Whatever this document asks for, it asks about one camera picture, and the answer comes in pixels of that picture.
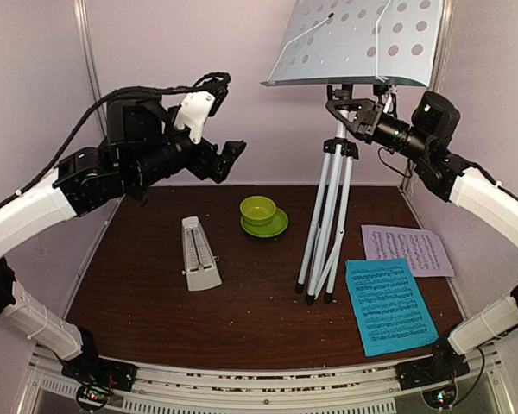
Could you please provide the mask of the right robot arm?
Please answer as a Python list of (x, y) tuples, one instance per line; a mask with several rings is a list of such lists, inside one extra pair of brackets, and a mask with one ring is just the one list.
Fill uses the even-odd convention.
[[(345, 99), (341, 93), (326, 108), (354, 138), (411, 160), (432, 194), (477, 216), (518, 248), (518, 197), (482, 166), (449, 150), (460, 113), (447, 98), (425, 92), (410, 123), (385, 113), (381, 103)], [(444, 380), (462, 365), (465, 354), (517, 328), (518, 285), (439, 338), (426, 360), (426, 374)]]

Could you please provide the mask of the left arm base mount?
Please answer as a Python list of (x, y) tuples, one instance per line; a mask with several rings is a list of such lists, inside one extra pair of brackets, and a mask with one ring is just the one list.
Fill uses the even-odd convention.
[(130, 392), (136, 380), (137, 366), (127, 362), (98, 359), (96, 365), (85, 367), (74, 360), (60, 360), (61, 373), (79, 383), (75, 402), (85, 412), (103, 409), (115, 392)]

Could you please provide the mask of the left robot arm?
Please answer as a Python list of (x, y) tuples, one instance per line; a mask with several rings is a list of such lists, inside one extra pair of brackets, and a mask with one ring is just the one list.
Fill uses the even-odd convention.
[(105, 108), (106, 137), (69, 154), (58, 149), (23, 188), (0, 202), (0, 317), (53, 351), (70, 372), (98, 383), (107, 374), (93, 335), (57, 317), (16, 279), (6, 254), (42, 231), (115, 198), (145, 203), (149, 188), (180, 171), (226, 180), (244, 141), (223, 146), (203, 134), (228, 94), (231, 76), (210, 72), (190, 86), (125, 86), (92, 104)]

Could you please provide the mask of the blue sheet music page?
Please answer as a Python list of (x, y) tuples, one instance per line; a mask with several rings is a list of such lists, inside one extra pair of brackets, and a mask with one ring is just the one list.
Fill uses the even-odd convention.
[(367, 357), (422, 348), (438, 339), (406, 260), (348, 260), (345, 282)]

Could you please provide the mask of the white music stand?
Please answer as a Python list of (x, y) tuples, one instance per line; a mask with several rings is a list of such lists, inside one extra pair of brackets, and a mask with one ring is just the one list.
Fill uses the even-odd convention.
[(323, 161), (295, 291), (312, 305), (331, 303), (358, 158), (345, 123), (357, 113), (355, 85), (383, 89), (389, 111), (400, 86), (432, 87), (437, 54), (450, 20), (450, 1), (298, 1), (266, 86), (323, 85), (335, 103), (334, 137), (323, 144)]

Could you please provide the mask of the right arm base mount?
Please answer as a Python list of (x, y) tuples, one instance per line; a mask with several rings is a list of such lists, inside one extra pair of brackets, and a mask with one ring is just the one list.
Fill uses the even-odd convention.
[(458, 402), (457, 380), (469, 374), (470, 367), (467, 362), (459, 362), (454, 367), (436, 366), (433, 358), (424, 358), (399, 363), (395, 371), (403, 391), (420, 391), (428, 407), (442, 411)]

